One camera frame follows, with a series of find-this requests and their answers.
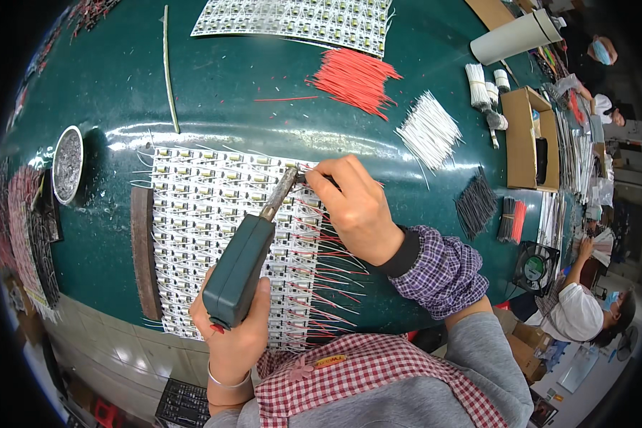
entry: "green workbench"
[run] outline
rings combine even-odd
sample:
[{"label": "green workbench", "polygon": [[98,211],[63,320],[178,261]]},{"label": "green workbench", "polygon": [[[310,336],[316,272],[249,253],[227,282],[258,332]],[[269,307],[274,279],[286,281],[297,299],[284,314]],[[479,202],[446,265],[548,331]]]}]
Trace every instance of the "green workbench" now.
[{"label": "green workbench", "polygon": [[[164,82],[159,18],[165,3],[180,135],[173,132]],[[90,159],[82,184],[85,198],[60,207],[64,240],[52,245],[62,293],[143,325],[131,257],[128,182],[146,177],[132,171],[147,169],[136,150],[150,141],[150,130],[155,144],[226,144],[312,162],[355,153],[385,184],[397,223],[426,224],[462,238],[453,200],[480,164],[500,197],[512,195],[528,204],[522,238],[536,239],[541,193],[506,188],[504,133],[499,133],[500,149],[494,150],[484,116],[469,105],[464,65],[475,60],[468,44],[486,29],[463,0],[394,3],[397,15],[387,36],[385,62],[404,79],[386,84],[385,92],[399,105],[386,112],[389,122],[306,86],[305,77],[320,67],[320,47],[272,38],[191,38],[204,4],[123,1],[71,45],[71,30],[63,30],[43,73],[31,78],[24,110],[1,147],[2,155],[10,155],[15,166],[39,165],[48,160],[64,128],[77,124]],[[521,84],[539,86],[543,77],[536,64],[531,72],[527,54],[507,62]],[[494,81],[497,68],[501,65],[485,67],[488,80]],[[465,141],[456,149],[454,162],[436,177],[427,173],[429,192],[416,161],[404,160],[409,152],[393,132],[410,101],[425,90],[459,122]],[[320,98],[252,101],[309,95]],[[508,281],[518,252],[513,244],[497,242],[498,225],[496,217],[488,232],[471,243],[483,256],[480,273],[489,279],[493,304],[506,300],[514,289]],[[384,278],[377,278],[367,293],[361,316],[354,318],[359,330],[396,333],[432,323],[426,311],[401,298]]]}]

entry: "black cuff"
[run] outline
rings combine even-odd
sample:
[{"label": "black cuff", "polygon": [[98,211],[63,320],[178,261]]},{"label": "black cuff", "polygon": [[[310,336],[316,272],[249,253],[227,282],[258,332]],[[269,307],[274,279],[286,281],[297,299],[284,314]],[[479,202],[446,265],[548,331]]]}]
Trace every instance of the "black cuff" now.
[{"label": "black cuff", "polygon": [[416,263],[416,258],[418,258],[418,254],[421,252],[418,233],[408,230],[404,226],[397,225],[397,227],[404,232],[404,242],[395,255],[392,256],[392,259],[380,266],[376,266],[378,270],[392,278],[401,277],[407,273]]}]

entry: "purple plaid sleeve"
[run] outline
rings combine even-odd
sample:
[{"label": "purple plaid sleeve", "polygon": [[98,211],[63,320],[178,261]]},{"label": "purple plaid sleeve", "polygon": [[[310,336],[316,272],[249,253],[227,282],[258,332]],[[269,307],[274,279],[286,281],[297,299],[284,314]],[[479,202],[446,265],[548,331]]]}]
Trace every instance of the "purple plaid sleeve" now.
[{"label": "purple plaid sleeve", "polygon": [[483,266],[478,251],[432,227],[409,230],[419,236],[418,257],[405,274],[390,278],[403,297],[416,300],[434,319],[442,320],[485,295],[489,282],[478,273]]}]

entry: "apron label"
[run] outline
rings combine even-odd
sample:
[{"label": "apron label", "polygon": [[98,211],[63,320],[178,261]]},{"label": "apron label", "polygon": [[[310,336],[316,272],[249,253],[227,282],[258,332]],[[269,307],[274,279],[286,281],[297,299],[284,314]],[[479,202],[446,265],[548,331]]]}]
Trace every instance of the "apron label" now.
[{"label": "apron label", "polygon": [[347,360],[347,355],[340,354],[340,355],[333,355],[331,357],[326,357],[322,358],[321,360],[318,360],[317,362],[314,363],[315,368],[322,368],[322,367],[328,367],[332,366],[334,364],[340,363]]}]

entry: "white shirt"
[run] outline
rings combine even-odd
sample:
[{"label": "white shirt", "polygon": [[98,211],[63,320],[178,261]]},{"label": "white shirt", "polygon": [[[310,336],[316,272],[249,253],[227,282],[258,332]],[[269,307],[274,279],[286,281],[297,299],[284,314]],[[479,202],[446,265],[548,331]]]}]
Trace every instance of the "white shirt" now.
[{"label": "white shirt", "polygon": [[604,312],[599,302],[592,295],[586,295],[582,286],[573,282],[559,292],[559,303],[551,312],[552,319],[559,328],[557,331],[542,313],[537,311],[531,316],[527,325],[539,325],[545,333],[556,340],[573,342],[574,340],[588,341],[602,329]]},{"label": "white shirt", "polygon": [[597,94],[594,96],[594,114],[602,119],[603,124],[608,124],[613,121],[609,114],[604,114],[608,109],[613,107],[611,100],[606,95]]}]

